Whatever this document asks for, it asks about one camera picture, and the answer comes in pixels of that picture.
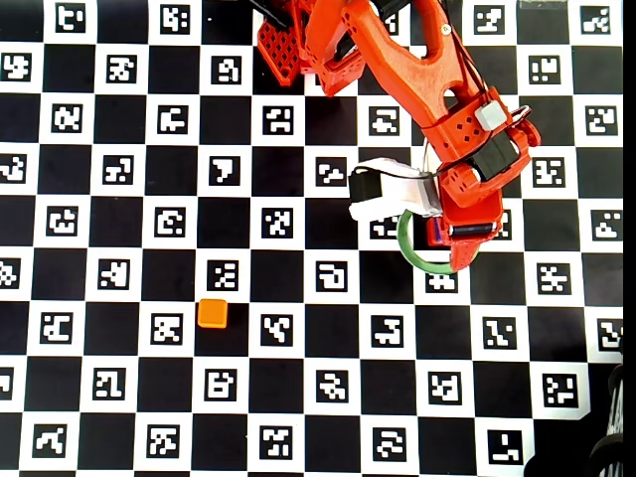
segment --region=orange cube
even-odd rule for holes
[[[228,302],[204,298],[199,302],[199,326],[202,328],[226,328],[228,326]]]

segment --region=black square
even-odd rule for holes
[[[83,353],[134,356],[139,336],[139,303],[87,303]]]
[[[35,197],[0,197],[0,224],[11,224],[0,228],[0,245],[33,244],[35,207]]]
[[[45,45],[44,92],[93,92],[94,71],[95,45]]]
[[[351,145],[358,142],[354,97],[306,97],[307,145]]]
[[[34,300],[83,300],[85,249],[36,248],[33,258]]]
[[[542,146],[574,145],[574,112],[571,96],[519,96],[519,104],[532,108],[532,123]]]
[[[0,3],[0,42],[42,42],[43,32],[42,0]]]
[[[92,197],[90,246],[141,246],[143,198]]]
[[[479,253],[470,265],[473,304],[525,305],[526,273],[522,253]]]
[[[419,360],[472,358],[468,306],[415,306],[415,331]]]
[[[251,97],[201,96],[201,144],[249,144]]]
[[[199,198],[198,248],[249,248],[249,198]]]
[[[144,301],[193,301],[195,251],[143,250],[141,280]]]
[[[622,94],[623,49],[572,47],[574,94]]]
[[[196,196],[197,147],[148,146],[146,195]]]
[[[199,57],[199,47],[150,47],[148,92],[198,94]]]
[[[623,254],[584,253],[585,306],[623,306]]]
[[[81,358],[29,357],[25,410],[79,410],[80,379]]]
[[[30,53],[3,53],[0,55],[0,81],[29,82],[33,72]]]
[[[39,94],[0,94],[0,111],[0,142],[38,142]]]
[[[305,200],[307,248],[358,248],[358,224],[349,213],[349,199]]]
[[[358,358],[358,307],[305,305],[305,356]]]
[[[303,252],[301,250],[253,250],[251,252],[250,300],[302,303]]]
[[[252,147],[251,154],[253,196],[302,197],[302,147]]]
[[[467,50],[488,85],[500,94],[517,94],[517,47],[467,47]]]
[[[530,359],[585,362],[585,323],[582,308],[528,308]]]
[[[83,413],[78,469],[132,469],[134,414]]]
[[[90,146],[42,145],[38,194],[88,194]]]
[[[249,412],[303,410],[302,360],[249,360]]]
[[[520,45],[566,45],[569,43],[567,6],[517,8],[517,43]]]
[[[591,198],[623,197],[623,149],[576,148],[578,196]]]
[[[230,303],[228,327],[223,333],[195,327],[195,356],[247,356],[248,322],[247,304]]]
[[[524,229],[526,250],[578,251],[580,248],[576,201],[525,200]]]
[[[189,412],[191,406],[191,358],[139,358],[138,411]]]
[[[28,322],[29,302],[0,302],[0,355],[27,354]]]
[[[415,415],[415,361],[360,363],[362,414]]]
[[[31,456],[34,459],[64,459],[67,456],[67,425],[34,424]]]
[[[56,33],[86,33],[86,6],[56,3]]]
[[[360,252],[363,303],[412,303],[412,266],[397,251]]]
[[[528,363],[475,362],[473,373],[477,417],[532,417]]]
[[[243,2],[204,2],[204,45],[251,45],[252,7]]]
[[[420,417],[420,474],[477,474],[475,421],[460,417]]]
[[[97,95],[95,143],[143,144],[146,140],[146,96]]]
[[[97,41],[148,43],[147,0],[97,0]]]
[[[305,439],[307,472],[360,472],[357,416],[307,415]]]
[[[247,468],[247,416],[194,414],[193,470]]]

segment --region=black and white checkerboard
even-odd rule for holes
[[[620,361],[621,7],[449,4],[544,145],[497,239],[435,276],[396,220],[349,216],[358,161],[423,152],[369,72],[336,98],[279,87],[247,2],[0,0],[1,477],[492,477],[586,455]],[[419,25],[388,22],[423,56]],[[230,302],[227,330],[195,325],[203,297]]]

